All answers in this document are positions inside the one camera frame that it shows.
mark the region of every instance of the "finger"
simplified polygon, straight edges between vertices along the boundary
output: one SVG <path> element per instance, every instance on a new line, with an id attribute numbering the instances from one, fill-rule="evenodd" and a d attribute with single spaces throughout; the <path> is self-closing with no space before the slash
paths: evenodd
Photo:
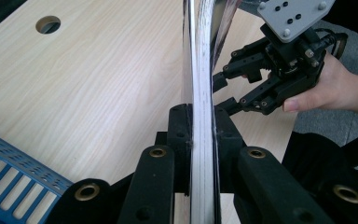
<path id="1" fill-rule="evenodd" d="M 286 99 L 283 102 L 282 108 L 285 112 L 298 112 L 311 110 L 322 104 L 317 88 L 313 88 Z"/>

